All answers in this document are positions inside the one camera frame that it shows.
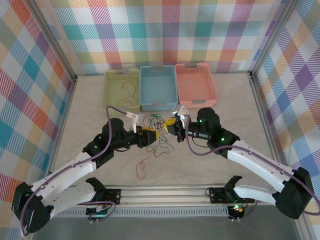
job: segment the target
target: plaid wall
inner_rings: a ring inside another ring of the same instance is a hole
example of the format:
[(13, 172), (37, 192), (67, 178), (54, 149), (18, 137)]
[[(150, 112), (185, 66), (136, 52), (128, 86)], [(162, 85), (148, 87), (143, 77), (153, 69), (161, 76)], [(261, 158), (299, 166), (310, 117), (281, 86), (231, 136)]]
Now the plaid wall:
[(38, 0), (78, 74), (103, 74), (127, 63), (190, 61), (210, 61), (216, 72), (247, 72), (284, 3)]
[(13, 240), (15, 188), (44, 177), (72, 81), (23, 0), (0, 0), (0, 32), (0, 240)]
[(307, 169), (320, 198), (320, 0), (298, 2), (258, 79), (281, 161)]

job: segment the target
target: plastic basket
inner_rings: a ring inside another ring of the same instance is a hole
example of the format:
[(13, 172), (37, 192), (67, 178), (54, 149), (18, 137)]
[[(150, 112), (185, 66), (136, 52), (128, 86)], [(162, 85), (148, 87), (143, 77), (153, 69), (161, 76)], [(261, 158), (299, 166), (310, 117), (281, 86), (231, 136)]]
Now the plastic basket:
[(180, 104), (189, 109), (212, 107), (215, 104), (216, 88), (206, 62), (176, 64), (174, 67)]
[[(127, 109), (132, 113), (140, 112), (140, 81), (139, 69), (119, 69), (105, 72), (102, 107), (108, 105), (119, 109)], [(110, 115), (119, 115), (110, 109)]]
[(140, 103), (143, 111), (175, 108), (178, 90), (173, 65), (140, 67)]

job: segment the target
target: blue plastic basket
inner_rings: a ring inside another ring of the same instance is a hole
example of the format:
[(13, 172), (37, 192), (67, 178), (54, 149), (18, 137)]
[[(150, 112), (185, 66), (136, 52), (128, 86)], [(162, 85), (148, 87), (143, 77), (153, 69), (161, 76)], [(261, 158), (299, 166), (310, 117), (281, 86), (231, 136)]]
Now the blue plastic basket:
[(178, 104), (173, 65), (140, 67), (140, 103), (143, 111), (172, 110)]

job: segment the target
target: beige floor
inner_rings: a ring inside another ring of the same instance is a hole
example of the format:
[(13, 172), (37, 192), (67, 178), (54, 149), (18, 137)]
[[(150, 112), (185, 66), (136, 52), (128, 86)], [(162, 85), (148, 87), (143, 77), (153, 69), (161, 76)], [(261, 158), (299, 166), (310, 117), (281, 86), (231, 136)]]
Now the beige floor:
[[(253, 148), (270, 157), (269, 146), (247, 75), (213, 74), (213, 78), (218, 96), (213, 108), (220, 116), (222, 127), (237, 134)], [(55, 162), (55, 170), (81, 152), (106, 124), (106, 112), (101, 107), (103, 86), (103, 76), (81, 76), (78, 79)], [(198, 110), (189, 110), (191, 119), (196, 119)], [(169, 111), (159, 113), (164, 119), (172, 116)], [(129, 129), (130, 121), (126, 117), (120, 118), (124, 121), (125, 128)], [(221, 156), (192, 155), (186, 141), (178, 143), (173, 135), (168, 136), (168, 140), (175, 151), (147, 159), (146, 177), (143, 180), (139, 180), (136, 176), (136, 165), (148, 154), (145, 149), (133, 146), (127, 152), (115, 152), (113, 159), (77, 181), (76, 185), (89, 177), (96, 177), (105, 185), (225, 184), (234, 175), (261, 179), (241, 165)], [(196, 140), (199, 144), (205, 144), (203, 140)], [(196, 146), (193, 148), (202, 153), (207, 151)]]

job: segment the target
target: purple cable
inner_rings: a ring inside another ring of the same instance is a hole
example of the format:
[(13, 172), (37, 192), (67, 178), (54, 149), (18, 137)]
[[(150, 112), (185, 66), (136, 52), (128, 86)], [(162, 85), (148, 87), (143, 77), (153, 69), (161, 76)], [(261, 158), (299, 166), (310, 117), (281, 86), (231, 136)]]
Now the purple cable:
[[(111, 108), (111, 109), (114, 109), (114, 110), (116, 110), (116, 111), (118, 111), (119, 113), (124, 114), (124, 115), (126, 115), (127, 113), (124, 112), (124, 111), (121, 111), (121, 110), (119, 110), (119, 109), (117, 109), (117, 108), (115, 108), (115, 107), (113, 107), (113, 106), (110, 106), (110, 105), (106, 107), (106, 118), (107, 118), (107, 122), (108, 122), (108, 126), (109, 126), (109, 133), (112, 133), (112, 127), (111, 127), (111, 121), (110, 121), (110, 115), (109, 115), (109, 109), (110, 109), (110, 108)], [(97, 155), (94, 155), (94, 156), (92, 156), (92, 157), (90, 157), (90, 158), (88, 158), (88, 159), (86, 159), (86, 160), (79, 161), (79, 162), (75, 163), (73, 166), (72, 166), (72, 165), (67, 166), (66, 168), (62, 169), (61, 171), (57, 172), (55, 175), (53, 175), (52, 177), (50, 177), (47, 181), (45, 181), (45, 182), (42, 184), (42, 186), (45, 187), (45, 186), (48, 185), (53, 179), (55, 179), (56, 177), (58, 177), (59, 175), (61, 175), (61, 174), (64, 173), (65, 171), (67, 171), (68, 169), (74, 168), (74, 167), (76, 167), (76, 166), (78, 166), (78, 165), (80, 165), (80, 164), (84, 164), (84, 163), (86, 163), (86, 162), (89, 162), (89, 161), (91, 161), (91, 160), (93, 160), (93, 159), (101, 156), (102, 154), (104, 154), (104, 153), (107, 151), (107, 149), (109, 148), (110, 144), (111, 144), (111, 139), (112, 139), (112, 134), (109, 134), (108, 143), (106, 144), (105, 148), (104, 148), (101, 152), (99, 152)], [(25, 237), (28, 235), (28, 233), (25, 233), (25, 230), (24, 230), (24, 228), (25, 228), (25, 227), (24, 227), (24, 219), (25, 219), (25, 214), (26, 214), (27, 206), (28, 206), (28, 204), (30, 203), (31, 199), (32, 199), (40, 190), (41, 190), (41, 187), (39, 187), (37, 190), (35, 190), (34, 193), (32, 193), (32, 194), (30, 195), (30, 197), (27, 199), (27, 201), (25, 202), (25, 204), (24, 204), (24, 206), (23, 206), (23, 208), (22, 208), (21, 216), (20, 216), (20, 233), (21, 233), (21, 236), (22, 236), (23, 238), (25, 238)]]
[[(104, 221), (105, 219), (107, 219), (111, 214), (114, 213), (114, 211), (116, 210), (116, 204), (113, 201), (86, 201), (83, 202), (83, 204), (112, 204), (113, 205), (113, 209), (111, 212), (109, 212), (105, 217), (99, 219), (98, 221)], [(92, 221), (91, 216), (93, 213), (89, 214), (89, 220)]]
[(275, 168), (275, 169), (279, 169), (280, 171), (283, 172), (284, 175), (286, 175), (287, 177), (289, 178), (292, 178), (293, 180), (295, 180), (298, 184), (300, 184), (312, 197), (313, 199), (315, 200), (316, 204), (318, 205), (318, 208), (319, 208), (319, 211), (318, 212), (309, 212), (309, 211), (303, 211), (305, 214), (307, 215), (311, 215), (311, 216), (320, 216), (320, 200), (317, 198), (317, 196), (315, 195), (315, 193), (313, 191), (311, 191), (311, 189), (309, 187), (307, 187), (302, 181), (300, 181), (299, 179), (297, 179), (295, 176), (291, 175), (290, 173), (286, 172), (284, 169), (282, 169), (281, 167), (275, 165), (274, 163), (268, 161), (267, 159), (265, 159), (263, 156), (260, 156), (258, 154), (256, 154), (255, 152), (251, 152), (250, 150), (244, 148), (244, 147), (241, 147), (241, 146), (233, 146), (233, 145), (225, 145), (225, 146), (220, 146), (220, 147), (217, 147), (215, 149), (212, 149), (211, 151), (208, 151), (208, 152), (205, 152), (205, 153), (197, 153), (195, 152), (192, 148), (191, 148), (191, 145), (190, 145), (190, 142), (189, 142), (189, 136), (188, 136), (188, 128), (189, 128), (189, 123), (190, 123), (190, 115), (184, 115), (185, 117), (187, 117), (187, 121), (186, 121), (186, 127), (185, 127), (185, 131), (187, 133), (187, 136), (186, 136), (186, 143), (189, 147), (189, 149), (191, 150), (191, 152), (193, 154), (195, 154), (196, 156), (205, 156), (205, 155), (208, 155), (208, 154), (212, 154), (216, 151), (219, 151), (221, 149), (238, 149), (238, 150), (241, 150), (241, 151), (244, 151), (245, 153), (251, 153), (252, 156), (258, 158), (259, 160), (263, 161), (265, 164), (268, 164), (270, 165), (271, 167)]

